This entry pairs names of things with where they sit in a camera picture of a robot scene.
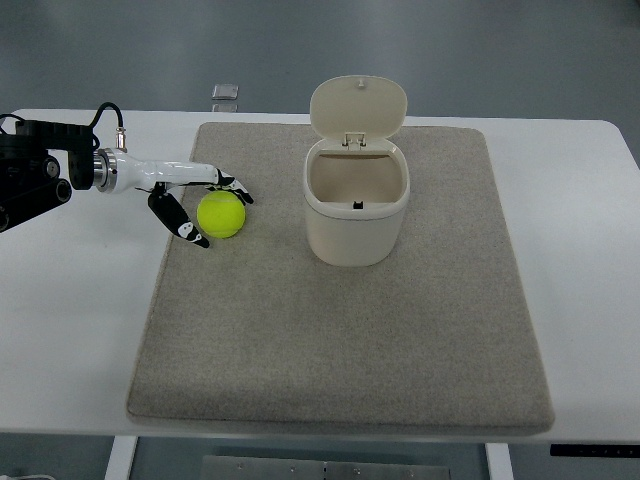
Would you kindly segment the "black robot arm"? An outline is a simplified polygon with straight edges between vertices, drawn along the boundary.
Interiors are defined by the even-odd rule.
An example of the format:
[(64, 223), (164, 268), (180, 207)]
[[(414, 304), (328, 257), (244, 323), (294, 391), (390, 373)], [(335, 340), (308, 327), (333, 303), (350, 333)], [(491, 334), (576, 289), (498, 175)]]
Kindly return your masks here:
[(1, 131), (1, 230), (7, 231), (67, 203), (94, 185), (97, 141), (87, 125), (26, 120)]

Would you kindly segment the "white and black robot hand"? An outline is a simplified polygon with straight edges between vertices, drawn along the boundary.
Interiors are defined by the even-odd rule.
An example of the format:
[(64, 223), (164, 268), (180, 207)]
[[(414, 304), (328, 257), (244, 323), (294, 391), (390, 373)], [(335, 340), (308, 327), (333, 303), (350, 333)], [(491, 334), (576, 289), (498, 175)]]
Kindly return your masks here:
[(161, 223), (176, 237), (202, 248), (208, 248), (209, 241), (170, 193), (172, 188), (202, 186), (227, 191), (244, 205), (254, 202), (238, 179), (213, 165), (141, 161), (121, 149), (100, 149), (94, 154), (93, 186), (109, 194), (129, 189), (146, 192), (148, 206)]

